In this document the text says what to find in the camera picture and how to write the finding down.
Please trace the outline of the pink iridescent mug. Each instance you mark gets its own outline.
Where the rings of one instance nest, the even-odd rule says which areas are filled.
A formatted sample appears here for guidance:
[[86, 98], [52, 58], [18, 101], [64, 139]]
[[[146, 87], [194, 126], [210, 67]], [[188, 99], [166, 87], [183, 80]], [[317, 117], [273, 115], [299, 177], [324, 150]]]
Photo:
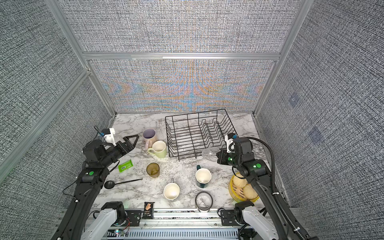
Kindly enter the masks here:
[[153, 146], [153, 144], [158, 141], [157, 132], [155, 129], [144, 130], [143, 137], [145, 139], [145, 149], [146, 150], [151, 148]]

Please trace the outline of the black wire dish rack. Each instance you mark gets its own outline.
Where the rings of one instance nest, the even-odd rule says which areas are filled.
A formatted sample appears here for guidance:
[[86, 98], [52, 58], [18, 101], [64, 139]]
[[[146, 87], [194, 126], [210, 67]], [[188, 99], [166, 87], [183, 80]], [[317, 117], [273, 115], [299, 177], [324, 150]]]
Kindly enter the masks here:
[[237, 131], [225, 109], [165, 117], [169, 157], [197, 158], [204, 149], [226, 147], [225, 136]]

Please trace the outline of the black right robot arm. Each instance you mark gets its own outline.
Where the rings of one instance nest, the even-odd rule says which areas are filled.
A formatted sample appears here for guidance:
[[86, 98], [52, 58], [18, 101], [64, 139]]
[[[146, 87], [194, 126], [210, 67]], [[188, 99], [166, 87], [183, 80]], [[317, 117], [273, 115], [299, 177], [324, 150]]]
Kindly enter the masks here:
[[[257, 141], [268, 149], [271, 156], [269, 165], [255, 158], [252, 141]], [[252, 227], [262, 240], [317, 239], [316, 236], [310, 236], [295, 218], [278, 190], [275, 183], [275, 158], [271, 147], [258, 138], [240, 138], [235, 134], [226, 135], [225, 142], [227, 147], [217, 152], [218, 164], [238, 170], [259, 195], [270, 216], [267, 219], [251, 201], [245, 201], [235, 205], [237, 221]]]

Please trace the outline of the light green mug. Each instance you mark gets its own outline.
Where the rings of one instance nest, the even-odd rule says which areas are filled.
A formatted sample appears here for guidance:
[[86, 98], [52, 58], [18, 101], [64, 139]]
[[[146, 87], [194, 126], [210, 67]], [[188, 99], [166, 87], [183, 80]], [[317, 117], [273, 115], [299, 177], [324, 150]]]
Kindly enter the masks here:
[[159, 159], [163, 159], [167, 155], [167, 145], [164, 141], [156, 141], [151, 148], [148, 148], [147, 152]]

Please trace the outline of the amber glass cup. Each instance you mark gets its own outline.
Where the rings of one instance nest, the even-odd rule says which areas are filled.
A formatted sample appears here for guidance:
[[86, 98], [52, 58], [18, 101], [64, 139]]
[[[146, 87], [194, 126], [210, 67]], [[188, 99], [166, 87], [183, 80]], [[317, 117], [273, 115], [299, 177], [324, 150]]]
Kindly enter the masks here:
[[157, 178], [160, 175], [160, 166], [157, 163], [150, 163], [146, 171], [151, 178]]

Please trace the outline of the clear glass tumbler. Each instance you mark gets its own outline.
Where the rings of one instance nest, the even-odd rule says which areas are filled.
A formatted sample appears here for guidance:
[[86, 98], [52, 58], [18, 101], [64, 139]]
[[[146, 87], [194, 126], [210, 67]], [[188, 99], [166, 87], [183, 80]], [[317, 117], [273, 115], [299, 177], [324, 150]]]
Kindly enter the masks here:
[[219, 148], [207, 148], [202, 151], [202, 157], [205, 160], [216, 163], [218, 160], [217, 153], [220, 151]]

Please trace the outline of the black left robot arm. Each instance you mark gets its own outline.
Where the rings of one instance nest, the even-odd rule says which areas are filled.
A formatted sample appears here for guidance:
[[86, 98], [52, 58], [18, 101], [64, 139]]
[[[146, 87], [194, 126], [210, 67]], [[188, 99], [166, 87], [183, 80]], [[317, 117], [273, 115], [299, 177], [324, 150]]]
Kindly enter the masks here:
[[123, 142], [115, 145], [104, 143], [100, 139], [92, 140], [83, 147], [86, 160], [76, 180], [73, 200], [53, 240], [79, 240], [92, 205], [110, 174], [109, 166], [131, 152], [138, 142], [139, 135], [123, 137]]

